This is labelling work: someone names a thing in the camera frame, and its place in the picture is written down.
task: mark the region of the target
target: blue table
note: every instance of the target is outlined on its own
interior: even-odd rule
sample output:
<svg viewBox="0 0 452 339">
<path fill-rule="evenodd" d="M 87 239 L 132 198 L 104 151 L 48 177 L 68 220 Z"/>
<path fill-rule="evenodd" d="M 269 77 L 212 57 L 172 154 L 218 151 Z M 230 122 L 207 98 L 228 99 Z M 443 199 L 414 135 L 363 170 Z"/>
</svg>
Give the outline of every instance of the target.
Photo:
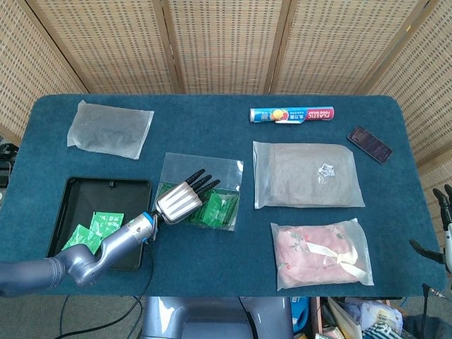
<svg viewBox="0 0 452 339">
<path fill-rule="evenodd" d="M 77 104 L 153 109 L 155 116 L 140 160 L 66 147 Z M 250 107 L 334 106 L 332 121 L 301 125 L 249 122 Z M 346 140 L 362 125 L 392 147 L 380 165 Z M 366 208 L 254 210 L 252 141 L 337 143 L 355 155 Z M 384 96 L 320 95 L 52 95 L 32 109 L 3 208 L 0 260 L 20 261 L 47 253 L 66 180 L 76 177 L 148 179 L 157 186 L 166 152 L 244 161 L 235 232 L 179 224 L 163 227 L 154 243 L 155 273 L 148 290 L 159 296 L 331 295 L 396 297 L 422 294 L 422 283 L 439 290 L 444 267 L 417 255 L 408 240 L 438 250 L 403 116 Z M 301 287 L 276 292 L 270 222 L 325 225 L 358 218 L 369 244 L 375 286 L 359 283 Z M 51 293 L 137 295 L 149 275 L 111 271 L 87 288 L 66 278 Z"/>
</svg>

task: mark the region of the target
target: clear plastic bag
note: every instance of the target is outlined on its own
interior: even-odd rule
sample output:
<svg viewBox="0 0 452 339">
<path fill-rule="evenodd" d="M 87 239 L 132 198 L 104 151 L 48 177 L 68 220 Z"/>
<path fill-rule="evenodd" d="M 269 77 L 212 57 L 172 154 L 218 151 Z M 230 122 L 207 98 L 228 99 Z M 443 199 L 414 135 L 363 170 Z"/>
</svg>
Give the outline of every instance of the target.
<svg viewBox="0 0 452 339">
<path fill-rule="evenodd" d="M 67 145 L 81 150 L 140 157 L 154 111 L 78 103 Z"/>
<path fill-rule="evenodd" d="M 308 285 L 374 285 L 367 240 L 357 219 L 325 226 L 271 224 L 278 291 Z"/>
<path fill-rule="evenodd" d="M 157 197 L 201 168 L 220 183 L 207 193 L 208 199 L 203 206 L 185 221 L 200 227 L 233 231 L 239 208 L 243 161 L 166 153 Z"/>
<path fill-rule="evenodd" d="M 342 145 L 253 142 L 254 207 L 364 207 L 353 153 Z"/>
</svg>

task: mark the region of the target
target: smartphone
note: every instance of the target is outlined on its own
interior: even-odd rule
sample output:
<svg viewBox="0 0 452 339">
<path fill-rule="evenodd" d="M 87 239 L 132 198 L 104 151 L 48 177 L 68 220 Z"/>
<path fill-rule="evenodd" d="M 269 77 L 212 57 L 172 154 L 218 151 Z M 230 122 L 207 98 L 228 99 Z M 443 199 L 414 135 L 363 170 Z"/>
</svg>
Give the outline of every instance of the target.
<svg viewBox="0 0 452 339">
<path fill-rule="evenodd" d="M 347 139 L 381 164 L 384 164 L 391 154 L 393 154 L 393 150 L 389 146 L 385 145 L 361 126 L 356 126 L 352 133 L 347 136 Z"/>
</svg>

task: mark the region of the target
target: floor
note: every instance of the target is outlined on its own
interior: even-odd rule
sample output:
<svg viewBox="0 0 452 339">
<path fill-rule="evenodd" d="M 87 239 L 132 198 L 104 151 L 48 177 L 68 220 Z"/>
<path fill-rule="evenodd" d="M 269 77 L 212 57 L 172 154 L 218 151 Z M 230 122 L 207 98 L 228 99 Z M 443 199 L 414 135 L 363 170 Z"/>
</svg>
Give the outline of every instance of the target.
<svg viewBox="0 0 452 339">
<path fill-rule="evenodd" d="M 449 278 L 446 289 L 442 292 L 452 299 L 451 284 L 452 278 Z M 30 295 L 0 299 L 0 338 L 47 339 L 58 336 L 59 317 L 65 297 L 64 295 Z M 113 321 L 124 314 L 133 302 L 132 297 L 71 296 L 64 312 L 63 333 Z M 399 304 L 400 301 L 392 302 L 392 305 Z M 421 314 L 422 307 L 422 297 L 410 297 L 403 305 L 403 309 L 409 315 Z M 452 323 L 452 302 L 430 296 L 427 313 L 429 316 L 438 316 Z M 75 338 L 126 339 L 138 315 L 139 307 L 137 306 L 122 322 Z M 130 338 L 136 338 L 140 327 L 141 322 Z"/>
</svg>

